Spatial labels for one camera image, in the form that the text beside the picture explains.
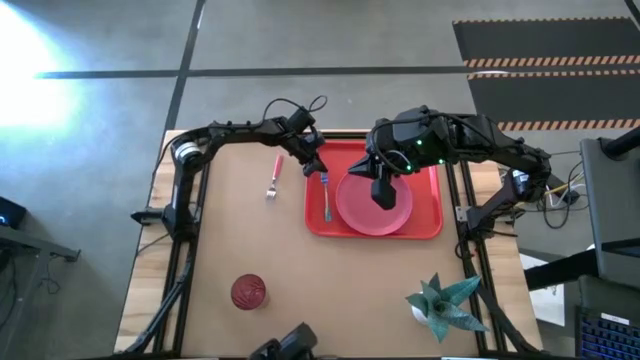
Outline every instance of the wooden table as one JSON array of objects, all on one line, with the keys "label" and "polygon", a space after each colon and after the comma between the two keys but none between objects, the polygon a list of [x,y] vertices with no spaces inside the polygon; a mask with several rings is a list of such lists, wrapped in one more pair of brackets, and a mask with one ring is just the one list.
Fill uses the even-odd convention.
[{"label": "wooden table", "polygon": [[[165,141],[179,133],[167,132]],[[304,225],[304,178],[295,159],[285,158],[278,198],[273,204],[265,203],[265,179],[278,151],[259,144],[229,145],[212,162],[182,355],[246,356],[302,321],[318,335],[317,355],[477,354],[471,332],[453,329],[438,344],[428,329],[411,318],[403,298],[417,291],[419,280],[428,280],[435,271],[443,285],[464,277],[462,263],[453,255],[457,234],[444,168],[440,167],[439,178],[445,222],[435,239],[328,239],[310,234]],[[482,204],[501,186],[498,169],[491,162],[470,167],[476,198]],[[261,175],[243,176],[247,168],[251,174]],[[173,164],[165,156],[153,184],[150,206],[162,207],[169,202],[172,182]],[[464,201],[464,191],[460,193]],[[499,227],[513,231],[506,225]],[[161,225],[146,227],[140,246],[164,233]],[[541,348],[515,240],[495,236],[486,246],[500,306],[524,337]],[[167,239],[136,259],[116,350],[130,345],[156,312],[170,248]],[[232,281],[251,272],[263,276],[270,292],[271,302],[261,312],[237,310],[229,299]],[[490,324],[487,309],[481,308],[483,322]],[[168,340],[173,338],[174,321],[175,311],[169,321]],[[487,338],[489,348],[495,348],[491,334]]]}]

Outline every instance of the origami plant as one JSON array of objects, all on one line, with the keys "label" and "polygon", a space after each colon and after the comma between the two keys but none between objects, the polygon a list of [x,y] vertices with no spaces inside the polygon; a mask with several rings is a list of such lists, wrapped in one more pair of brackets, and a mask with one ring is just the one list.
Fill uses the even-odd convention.
[{"label": "origami plant", "polygon": [[447,336],[449,325],[462,330],[489,331],[473,315],[460,309],[462,304],[478,286],[479,276],[474,276],[445,289],[440,288],[440,279],[436,273],[429,283],[422,283],[422,292],[407,296],[407,301],[414,309],[414,316],[421,323],[429,326],[438,342]]}]

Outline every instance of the concrete floor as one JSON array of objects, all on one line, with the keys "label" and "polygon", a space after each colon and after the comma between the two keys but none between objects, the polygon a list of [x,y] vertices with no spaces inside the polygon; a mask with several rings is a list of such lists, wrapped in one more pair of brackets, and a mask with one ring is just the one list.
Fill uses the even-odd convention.
[{"label": "concrete floor", "polygon": [[[62,290],[39,291],[11,358],[110,354],[175,79],[29,80],[37,71],[175,70],[195,0],[13,0],[0,3],[0,195],[25,205],[25,228],[81,248],[52,263]],[[461,65],[451,21],[629,16],[622,0],[209,0],[191,68]],[[329,105],[321,128],[366,128],[427,104],[474,112],[464,75],[199,78],[187,81],[176,128],[257,119],[275,97]],[[272,114],[291,109],[274,106]],[[548,152],[621,131],[524,132]],[[577,154],[553,158],[565,177]],[[522,249],[570,255],[592,243],[588,211],[553,231],[539,214],[516,229]],[[545,347],[572,343],[543,328]]]}]

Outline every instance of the silver fork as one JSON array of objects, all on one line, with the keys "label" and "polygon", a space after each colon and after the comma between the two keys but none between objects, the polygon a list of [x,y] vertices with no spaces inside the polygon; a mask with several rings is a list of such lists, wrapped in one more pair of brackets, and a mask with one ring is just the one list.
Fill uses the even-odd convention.
[{"label": "silver fork", "polygon": [[276,158],[276,165],[273,167],[273,176],[271,177],[271,186],[267,190],[267,199],[271,200],[276,197],[276,181],[278,180],[278,176],[280,176],[280,169],[282,169],[282,159],[284,156],[281,154]]}]

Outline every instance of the pink plate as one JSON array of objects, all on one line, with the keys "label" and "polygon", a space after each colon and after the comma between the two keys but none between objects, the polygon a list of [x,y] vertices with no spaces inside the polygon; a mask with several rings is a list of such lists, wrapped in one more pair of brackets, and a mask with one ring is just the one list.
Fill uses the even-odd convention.
[{"label": "pink plate", "polygon": [[342,219],[354,230],[371,236],[383,236],[397,231],[404,225],[413,209],[413,197],[407,182],[393,178],[396,189],[396,206],[383,210],[371,199],[373,180],[346,174],[336,190],[336,204]]}]

